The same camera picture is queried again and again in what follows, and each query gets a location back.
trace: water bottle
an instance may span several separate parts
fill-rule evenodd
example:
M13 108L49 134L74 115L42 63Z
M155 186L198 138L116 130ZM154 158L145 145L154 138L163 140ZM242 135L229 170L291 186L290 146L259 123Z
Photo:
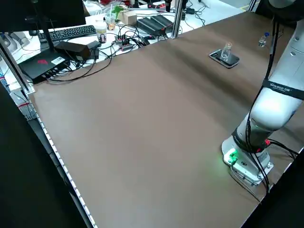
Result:
M226 45L224 46L224 48L222 50L222 54L220 56L223 59L227 59L230 55L231 48L232 48L232 44L230 42L226 43Z
M258 45L259 45L259 47L265 47L265 45L266 45L266 40L267 40L267 37L269 36L270 34L269 34L269 32L266 32L265 34L264 34L264 36L262 36L261 38L260 38L260 40L258 41Z

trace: brown table surface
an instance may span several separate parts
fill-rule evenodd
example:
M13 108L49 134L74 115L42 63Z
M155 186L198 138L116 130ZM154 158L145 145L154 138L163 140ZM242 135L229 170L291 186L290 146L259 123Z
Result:
M36 86L30 98L99 227L242 225L257 201L230 177L220 146L262 83L269 50L257 43L271 30L270 20L242 13L115 57L88 78ZM284 29L276 61L292 32ZM208 57L226 41L240 57L233 69ZM299 150L303 113L273 138ZM290 159L269 153L275 181Z

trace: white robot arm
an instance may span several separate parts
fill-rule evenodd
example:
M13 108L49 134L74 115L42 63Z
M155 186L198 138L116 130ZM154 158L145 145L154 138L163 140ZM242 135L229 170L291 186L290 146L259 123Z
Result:
M250 114L250 144L256 149L256 156L251 156L246 147L248 115L233 134L222 143L224 162L233 165L234 170L255 185L263 179L256 158L266 174L273 168L266 149L262 149L265 140L290 120L304 99L304 1L269 0L269 4L276 15L298 22L275 71L266 82L268 87L261 90L251 112L248 113Z

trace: smartphone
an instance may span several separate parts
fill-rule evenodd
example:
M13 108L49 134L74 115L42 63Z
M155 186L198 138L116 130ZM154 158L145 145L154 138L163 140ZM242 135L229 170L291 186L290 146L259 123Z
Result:
M230 53L228 58L222 58L221 54L222 54L222 50L219 49L210 53L209 57L217 61L226 68L232 68L239 63L239 57L233 55L232 53Z

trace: red logo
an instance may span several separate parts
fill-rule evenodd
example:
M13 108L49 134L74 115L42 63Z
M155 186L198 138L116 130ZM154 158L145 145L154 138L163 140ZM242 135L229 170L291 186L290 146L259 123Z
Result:
M37 63L46 64L46 65L48 64L48 62L45 59L38 60Z

